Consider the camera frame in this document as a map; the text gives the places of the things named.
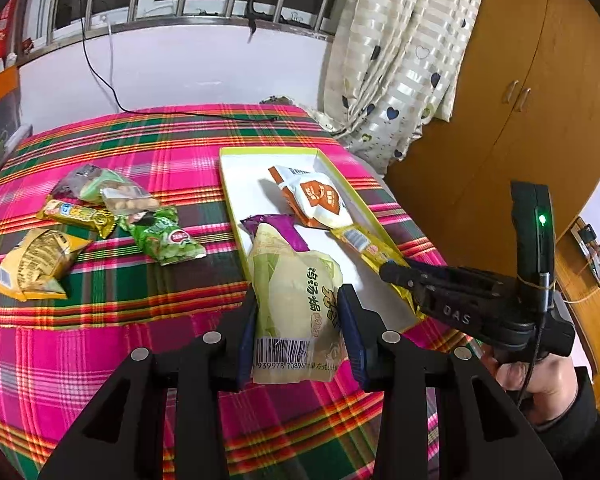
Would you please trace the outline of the person's right hand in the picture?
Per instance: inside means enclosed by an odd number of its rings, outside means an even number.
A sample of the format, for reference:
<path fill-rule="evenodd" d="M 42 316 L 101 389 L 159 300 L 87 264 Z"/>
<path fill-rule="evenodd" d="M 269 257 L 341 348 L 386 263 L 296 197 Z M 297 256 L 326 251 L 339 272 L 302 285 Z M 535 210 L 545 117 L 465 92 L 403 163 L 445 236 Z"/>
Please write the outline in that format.
<path fill-rule="evenodd" d="M 495 359 L 494 350 L 486 344 L 482 351 L 481 361 L 505 390 L 522 389 L 529 364 L 500 364 Z M 562 417 L 576 400 L 578 390 L 578 378 L 572 359 L 550 354 L 535 364 L 526 387 L 526 393 L 532 396 L 531 408 L 526 411 L 528 421 L 535 426 L 542 426 Z"/>

